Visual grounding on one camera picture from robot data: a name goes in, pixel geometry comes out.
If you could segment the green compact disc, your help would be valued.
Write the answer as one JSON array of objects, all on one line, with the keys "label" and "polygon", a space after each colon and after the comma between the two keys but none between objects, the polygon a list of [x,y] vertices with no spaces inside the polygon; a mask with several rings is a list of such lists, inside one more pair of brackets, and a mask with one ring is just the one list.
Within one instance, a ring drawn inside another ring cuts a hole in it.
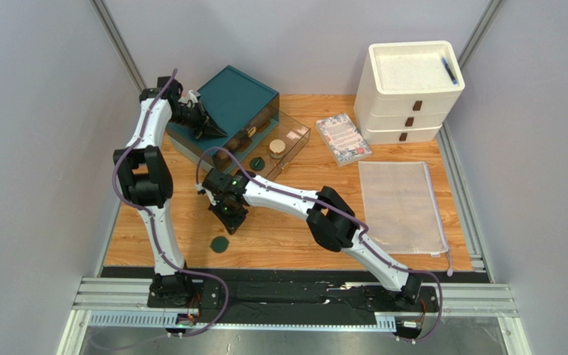
[{"label": "green compact disc", "polygon": [[224,236],[217,236],[213,238],[210,243],[210,249],[217,254],[222,254],[228,249],[228,247],[229,239]]},{"label": "green compact disc", "polygon": [[260,156],[252,158],[249,162],[249,167],[253,171],[260,172],[266,167],[266,161]]}]

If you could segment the teal drawer organizer box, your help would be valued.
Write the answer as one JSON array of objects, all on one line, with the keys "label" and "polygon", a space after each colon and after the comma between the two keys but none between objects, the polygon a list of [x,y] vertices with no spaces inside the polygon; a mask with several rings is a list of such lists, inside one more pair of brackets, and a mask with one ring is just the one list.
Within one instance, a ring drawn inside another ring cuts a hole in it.
[{"label": "teal drawer organizer box", "polygon": [[227,136],[196,139],[190,128],[168,124],[166,133],[176,150],[195,163],[213,146],[221,146],[243,160],[280,122],[279,92],[231,65],[197,92],[204,108]]}]

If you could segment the clear acrylic drawer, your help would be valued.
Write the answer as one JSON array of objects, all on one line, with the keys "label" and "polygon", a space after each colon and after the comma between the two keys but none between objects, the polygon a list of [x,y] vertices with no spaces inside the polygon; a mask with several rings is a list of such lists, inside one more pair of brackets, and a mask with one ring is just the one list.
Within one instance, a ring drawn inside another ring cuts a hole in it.
[{"label": "clear acrylic drawer", "polygon": [[243,127],[225,145],[246,170],[275,180],[310,139],[311,129],[291,116],[264,112]]}]

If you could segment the gold lid powder jar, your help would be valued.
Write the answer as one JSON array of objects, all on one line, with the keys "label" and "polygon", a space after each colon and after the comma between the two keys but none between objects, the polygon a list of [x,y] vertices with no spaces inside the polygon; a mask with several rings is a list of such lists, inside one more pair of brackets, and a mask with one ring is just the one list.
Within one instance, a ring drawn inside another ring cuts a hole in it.
[{"label": "gold lid powder jar", "polygon": [[272,159],[279,160],[286,154],[286,143],[280,139],[274,139],[270,141],[268,145],[269,156]]}]

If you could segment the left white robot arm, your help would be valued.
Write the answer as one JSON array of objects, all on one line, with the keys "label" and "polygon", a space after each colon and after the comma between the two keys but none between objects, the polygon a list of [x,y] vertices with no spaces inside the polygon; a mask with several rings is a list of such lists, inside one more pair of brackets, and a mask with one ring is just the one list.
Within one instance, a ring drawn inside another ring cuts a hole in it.
[{"label": "left white robot arm", "polygon": [[156,87],[139,95],[141,115],[129,143],[113,153],[112,187],[118,198],[141,216],[155,259],[150,293],[156,300],[185,303],[195,296],[192,276],[178,248],[169,213],[174,185],[161,144],[168,124],[187,127],[197,139],[225,138],[193,90],[173,75],[158,78]]}]

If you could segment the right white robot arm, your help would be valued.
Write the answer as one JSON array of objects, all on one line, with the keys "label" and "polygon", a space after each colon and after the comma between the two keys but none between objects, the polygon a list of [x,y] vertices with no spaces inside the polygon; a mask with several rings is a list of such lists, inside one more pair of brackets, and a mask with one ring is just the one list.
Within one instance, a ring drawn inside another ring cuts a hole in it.
[{"label": "right white robot arm", "polygon": [[250,207],[262,207],[303,220],[314,241],[332,252],[343,252],[365,267],[396,298],[414,305],[422,281],[398,263],[368,236],[368,226],[332,188],[295,189],[251,172],[234,175],[210,170],[195,188],[208,197],[209,209],[226,230],[235,233]]}]

